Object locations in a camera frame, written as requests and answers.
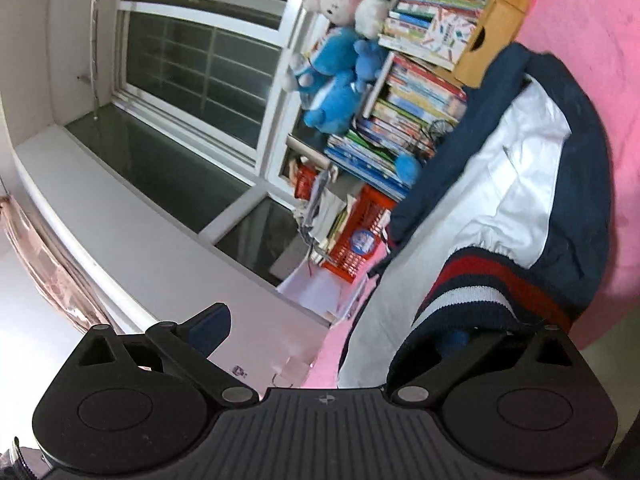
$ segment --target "round blue sticker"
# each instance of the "round blue sticker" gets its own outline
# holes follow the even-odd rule
[[[376,235],[366,229],[358,229],[351,235],[351,250],[360,256],[369,254],[376,245]]]

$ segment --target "red stripe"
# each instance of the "red stripe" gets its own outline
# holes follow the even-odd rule
[[[431,303],[433,299],[431,295],[439,286],[461,274],[495,276],[504,283],[511,297],[522,307],[558,325],[565,332],[569,332],[571,321],[550,296],[518,277],[509,267],[478,256],[465,256],[447,264],[431,287],[423,304]]]

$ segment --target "blue plush toy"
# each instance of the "blue plush toy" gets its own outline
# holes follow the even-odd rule
[[[353,70],[345,70],[324,85],[304,115],[305,124],[329,135],[346,133],[363,97],[355,79]]]
[[[302,54],[292,56],[292,73],[287,75],[283,88],[288,92],[299,91],[303,108],[308,108],[316,95],[332,76],[356,65],[353,45],[359,36],[350,27],[334,27],[314,47],[308,58]]]
[[[367,89],[367,83],[372,83],[380,77],[387,51],[375,40],[358,40],[353,48],[358,54],[356,88],[358,92],[364,92]]]

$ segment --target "navy and white jacket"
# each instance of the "navy and white jacket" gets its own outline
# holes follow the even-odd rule
[[[568,330],[609,252],[610,171],[593,105],[561,61],[505,48],[411,193],[354,324],[340,387],[378,386],[419,340],[455,329]]]

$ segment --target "stack of books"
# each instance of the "stack of books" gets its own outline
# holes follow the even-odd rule
[[[396,0],[380,45],[453,70],[489,0]]]
[[[430,160],[443,133],[466,110],[465,93],[417,59],[392,54],[385,87],[368,118],[358,118],[344,137],[331,136],[324,150],[334,163],[395,200],[410,186],[396,173],[401,154]]]

